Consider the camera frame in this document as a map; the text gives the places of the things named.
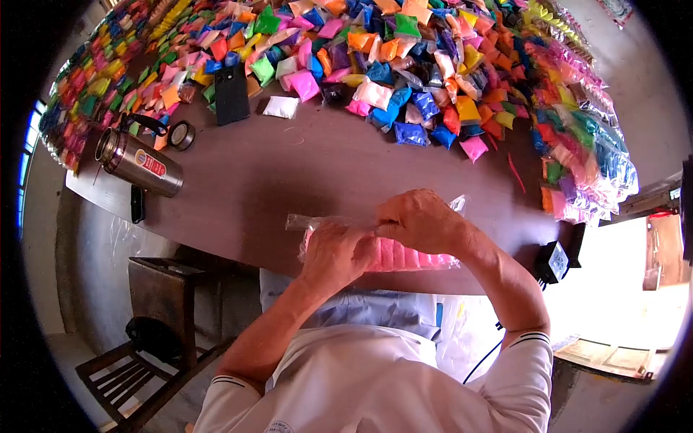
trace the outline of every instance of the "row of pink packets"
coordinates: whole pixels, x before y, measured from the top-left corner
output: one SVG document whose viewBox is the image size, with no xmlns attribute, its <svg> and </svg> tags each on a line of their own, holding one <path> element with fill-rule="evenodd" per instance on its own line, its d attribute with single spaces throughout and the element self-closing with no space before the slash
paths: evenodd
<svg viewBox="0 0 693 433">
<path fill-rule="evenodd" d="M 306 230 L 305 251 L 313 230 Z M 420 271 L 433 269 L 450 269 L 459 267 L 459 260 L 450 254 L 425 254 L 407 248 L 396 240 L 378 238 L 376 260 L 366 272 Z"/>
</svg>

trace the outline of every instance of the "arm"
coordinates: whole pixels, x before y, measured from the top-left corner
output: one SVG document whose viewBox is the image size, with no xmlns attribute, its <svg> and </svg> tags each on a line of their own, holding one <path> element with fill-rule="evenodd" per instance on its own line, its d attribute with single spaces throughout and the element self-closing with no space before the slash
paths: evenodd
<svg viewBox="0 0 693 433">
<path fill-rule="evenodd" d="M 489 296 L 506 329 L 502 347 L 528 331 L 550 331 L 539 285 L 510 255 L 431 190 L 397 195 L 378 207 L 377 234 L 427 254 L 451 254 Z"/>
<path fill-rule="evenodd" d="M 355 228 L 325 223 L 315 231 L 301 275 L 244 330 L 219 363 L 216 375 L 238 376 L 263 395 L 292 337 L 327 299 L 357 279 L 374 259 L 375 238 Z"/>
</svg>

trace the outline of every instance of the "poster on wall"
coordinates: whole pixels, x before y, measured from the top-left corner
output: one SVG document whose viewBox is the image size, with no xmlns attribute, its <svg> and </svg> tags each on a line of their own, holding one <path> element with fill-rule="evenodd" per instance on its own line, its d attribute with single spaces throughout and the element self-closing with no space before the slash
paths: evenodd
<svg viewBox="0 0 693 433">
<path fill-rule="evenodd" d="M 626 21 L 633 14 L 633 6 L 627 0 L 597 0 L 597 3 L 602 5 L 609 17 L 621 30 L 623 30 Z"/>
</svg>

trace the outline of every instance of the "hand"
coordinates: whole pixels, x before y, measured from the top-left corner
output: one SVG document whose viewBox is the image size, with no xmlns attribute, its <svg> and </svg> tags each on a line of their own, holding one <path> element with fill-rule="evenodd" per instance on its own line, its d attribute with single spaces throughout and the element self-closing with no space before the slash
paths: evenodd
<svg viewBox="0 0 693 433">
<path fill-rule="evenodd" d="M 363 275 L 376 255 L 376 238 L 356 227 L 323 222 L 310 237 L 299 280 L 331 297 Z"/>
<path fill-rule="evenodd" d="M 376 209 L 376 235 L 427 254 L 454 254 L 466 221 L 430 189 L 395 195 Z"/>
</svg>

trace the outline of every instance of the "white t-shirt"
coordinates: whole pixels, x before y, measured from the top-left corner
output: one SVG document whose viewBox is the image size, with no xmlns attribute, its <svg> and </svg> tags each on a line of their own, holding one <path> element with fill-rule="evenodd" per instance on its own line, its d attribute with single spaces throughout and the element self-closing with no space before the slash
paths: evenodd
<svg viewBox="0 0 693 433">
<path fill-rule="evenodd" d="M 545 432 L 553 352 L 526 333 L 463 385 L 436 368 L 435 345 L 403 330 L 300 330 L 261 397 L 231 376 L 212 380 L 195 433 Z"/>
</svg>

